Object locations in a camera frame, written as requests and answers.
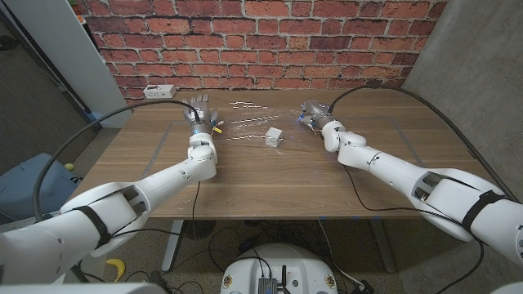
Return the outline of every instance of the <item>brick wall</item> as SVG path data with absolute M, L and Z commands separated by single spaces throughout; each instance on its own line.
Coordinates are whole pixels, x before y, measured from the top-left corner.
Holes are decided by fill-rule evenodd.
M 431 1 L 83 0 L 129 103 L 179 89 L 399 86 L 445 8 Z

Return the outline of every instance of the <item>gray wall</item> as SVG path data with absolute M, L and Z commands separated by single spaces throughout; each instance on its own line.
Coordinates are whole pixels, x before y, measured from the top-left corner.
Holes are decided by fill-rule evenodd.
M 523 1 L 451 0 L 403 88 L 447 115 L 523 202 Z

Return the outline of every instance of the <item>electrical outlet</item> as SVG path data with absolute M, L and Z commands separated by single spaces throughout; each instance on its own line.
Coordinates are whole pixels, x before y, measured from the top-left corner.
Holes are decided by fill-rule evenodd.
M 148 85 L 144 89 L 147 99 L 171 99 L 176 92 L 174 85 Z

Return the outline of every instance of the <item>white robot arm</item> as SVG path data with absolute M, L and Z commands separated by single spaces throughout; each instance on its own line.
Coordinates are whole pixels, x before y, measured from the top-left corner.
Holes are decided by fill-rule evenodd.
M 417 167 L 367 146 L 363 136 L 346 131 L 316 101 L 302 105 L 301 120 L 321 129 L 327 151 L 339 151 L 337 160 L 370 172 L 402 193 L 417 209 L 433 212 L 461 225 L 421 212 L 446 233 L 463 241 L 479 240 L 523 266 L 523 205 L 504 198 L 487 180 L 453 168 Z
M 207 107 L 207 99 L 193 102 Z M 0 234 L 0 284 L 54 282 L 88 254 L 125 243 L 135 234 L 126 232 L 142 228 L 156 207 L 187 185 L 215 176 L 217 152 L 206 132 L 212 121 L 188 120 L 193 135 L 183 162 L 136 182 L 97 186 L 68 201 L 59 216 Z

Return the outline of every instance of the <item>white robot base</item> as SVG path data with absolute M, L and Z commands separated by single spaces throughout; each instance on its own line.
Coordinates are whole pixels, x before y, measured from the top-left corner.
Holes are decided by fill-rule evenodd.
M 336 279 L 327 264 L 309 251 L 285 243 L 261 245 L 239 256 L 227 267 L 220 293 L 277 294 L 277 289 L 282 291 L 283 286 L 287 290 L 284 292 L 291 294 L 337 294 Z

